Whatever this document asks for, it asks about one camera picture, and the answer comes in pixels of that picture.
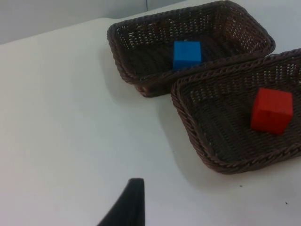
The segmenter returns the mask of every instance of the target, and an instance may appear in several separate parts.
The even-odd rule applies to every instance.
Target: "blue cube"
[[[174,42],[174,70],[198,65],[201,61],[201,43],[199,41]]]

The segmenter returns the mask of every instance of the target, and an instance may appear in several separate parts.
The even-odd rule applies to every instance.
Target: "white tabletop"
[[[301,1],[236,2],[276,52],[301,46]],[[94,226],[133,177],[145,179],[148,226],[297,225],[301,159],[233,176],[208,169],[171,97],[143,98],[120,78],[106,40],[116,21],[0,46],[0,225]]]

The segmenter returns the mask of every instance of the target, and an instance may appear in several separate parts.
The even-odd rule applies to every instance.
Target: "brown wicker basket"
[[[169,93],[183,76],[257,59],[275,48],[267,31],[231,1],[127,20],[107,35],[121,77],[145,97]],[[173,71],[175,40],[201,41],[203,63]]]
[[[250,129],[259,87],[293,94],[293,119],[276,136]],[[202,161],[224,174],[301,155],[301,49],[178,80],[173,103]]]

